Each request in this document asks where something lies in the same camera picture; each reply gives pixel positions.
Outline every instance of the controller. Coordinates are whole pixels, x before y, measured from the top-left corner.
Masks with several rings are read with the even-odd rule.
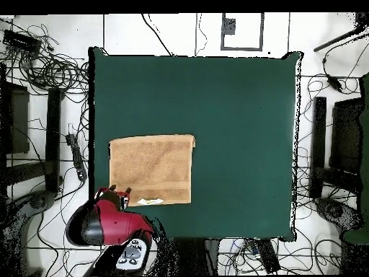
[[[119,270],[133,271],[143,267],[145,254],[147,251],[146,243],[141,239],[133,239],[124,249],[115,267]]]

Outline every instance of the green tabletop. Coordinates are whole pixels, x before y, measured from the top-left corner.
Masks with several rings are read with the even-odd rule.
[[[106,56],[95,48],[95,188],[112,139],[192,134],[192,202],[129,208],[169,237],[291,239],[296,64],[286,59]]]

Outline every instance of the black cable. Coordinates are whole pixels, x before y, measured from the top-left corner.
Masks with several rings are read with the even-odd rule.
[[[59,258],[59,252],[58,252],[54,247],[52,247],[51,245],[49,245],[48,243],[46,243],[46,242],[41,238],[41,236],[40,236],[40,227],[41,227],[41,225],[42,225],[42,223],[43,223],[43,217],[44,217],[43,213],[44,213],[44,212],[42,212],[42,213],[41,213],[41,221],[40,221],[40,224],[38,224],[38,228],[37,228],[37,233],[36,233],[36,235],[37,235],[38,239],[39,239],[39,240],[40,240],[44,245],[46,245],[46,246],[48,246],[48,247],[52,248],[52,249],[53,249],[53,250],[55,250],[55,252],[56,252],[56,258],[55,258],[55,260],[53,261],[53,264],[49,267],[48,272],[46,272],[46,275],[45,275],[45,277],[48,277],[49,272],[51,271],[51,269],[52,269],[52,268],[53,268],[53,266],[55,265],[55,263],[56,263],[57,259]]]
[[[79,187],[77,188],[77,189],[75,189],[75,190],[73,190],[73,191],[71,191],[70,193],[67,193],[67,194],[65,194],[65,195],[63,195],[63,198],[65,198],[66,196],[68,196],[68,195],[70,195],[70,194],[72,194],[72,193],[75,193],[76,191],[78,191],[79,189],[81,189],[82,187],[84,186],[84,182],[82,182],[80,185],[79,185]],[[64,210],[66,207],[67,207],[67,205],[69,204],[69,202],[62,208],[62,210]],[[47,225],[49,225],[53,220],[55,220],[56,219],[56,217],[58,216],[60,214],[60,212],[58,212],[46,225],[44,225],[44,227],[42,228],[42,229],[40,229],[40,232],[47,226]],[[36,237],[36,235],[37,234],[34,234],[31,238],[29,238],[28,239],[28,241],[27,241],[27,244],[28,244],[28,242],[31,240],[31,239],[33,239],[34,237]]]
[[[146,21],[146,19],[145,19],[145,16],[143,16],[143,14],[141,14],[141,16],[142,16],[143,21],[146,23],[146,25],[147,25],[148,27],[150,27],[151,31],[153,31],[153,32],[154,32],[154,34],[155,34],[155,36],[159,39],[159,41],[160,41],[161,45],[164,47],[164,49],[166,50],[166,52],[168,52],[168,54],[169,54],[170,56],[173,56],[173,53],[170,53],[170,52],[169,52],[169,50],[166,48],[165,44],[161,41],[161,38],[159,37],[158,33],[156,33],[156,32],[155,32],[155,30],[152,28],[152,26],[150,26],[150,24],[149,24],[149,23],[147,23],[147,21]]]
[[[200,51],[202,51],[202,50],[204,50],[205,49],[205,47],[206,47],[206,45],[208,44],[208,38],[206,37],[206,35],[204,34],[204,32],[201,30],[201,28],[200,28],[200,24],[201,24],[201,19],[203,18],[203,13],[201,13],[201,15],[200,15],[200,21],[199,21],[199,25],[198,25],[198,29],[199,29],[199,31],[201,32],[201,34],[203,34],[203,36],[205,37],[205,39],[206,39],[206,41],[205,41],[205,44],[204,44],[204,46],[199,50],[199,51],[197,51],[196,53],[195,53],[195,56],[197,56],[198,55],[198,53],[200,52]]]
[[[318,267],[319,272],[324,275],[323,270],[320,268],[320,265],[319,265],[320,262],[319,262],[318,256],[317,256],[317,248],[318,248],[318,245],[320,245],[322,242],[331,242],[331,243],[334,243],[335,245],[338,245],[340,248],[341,248],[341,245],[337,241],[334,241],[332,239],[322,239],[322,240],[318,241],[315,244],[314,257],[315,257],[316,266]],[[333,263],[333,262],[330,262],[330,263],[339,269],[339,266],[337,266],[335,263]]]
[[[324,58],[323,58],[323,70],[324,70],[324,73],[325,73],[327,76],[330,76],[330,75],[326,72],[326,67],[325,67],[325,66],[326,66],[326,57],[328,56],[328,54],[329,54],[332,50],[334,50],[335,48],[341,47],[341,46],[343,46],[343,45],[346,45],[346,44],[348,44],[348,43],[351,43],[352,41],[356,41],[356,40],[359,40],[359,39],[364,38],[364,37],[367,37],[367,36],[369,36],[369,34],[364,34],[364,35],[361,35],[361,36],[357,36],[356,38],[352,38],[352,39],[350,39],[350,40],[348,40],[348,41],[345,41],[344,43],[341,43],[341,44],[336,45],[336,46],[334,46],[333,48],[329,49],[329,50],[326,52],[326,54],[325,54],[325,56],[324,56]],[[358,60],[356,61],[355,65],[354,65],[354,68],[352,68],[351,72],[350,72],[350,73],[349,73],[349,75],[347,76],[346,81],[347,81],[348,77],[350,77],[350,75],[351,75],[351,73],[354,71],[354,69],[356,68],[357,63],[359,62],[359,60],[360,60],[361,56],[363,55],[363,53],[364,53],[365,49],[366,49],[368,46],[369,46],[369,43],[365,46],[364,50],[363,50],[363,51],[362,51],[362,53],[360,54],[360,56],[359,56]]]
[[[92,263],[94,263],[94,261],[90,261],[90,262],[88,262],[88,263],[77,263],[76,265],[74,265],[73,267],[72,267],[72,269],[68,272],[68,274],[66,275],[66,277],[73,277],[72,275],[71,275],[71,273],[72,273],[72,270],[74,270],[74,268],[75,267],[78,267],[79,265],[91,265]]]

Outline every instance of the towel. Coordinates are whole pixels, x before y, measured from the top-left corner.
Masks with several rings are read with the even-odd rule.
[[[141,199],[161,205],[191,203],[192,135],[137,136],[110,142],[110,186],[130,192],[129,206]]]

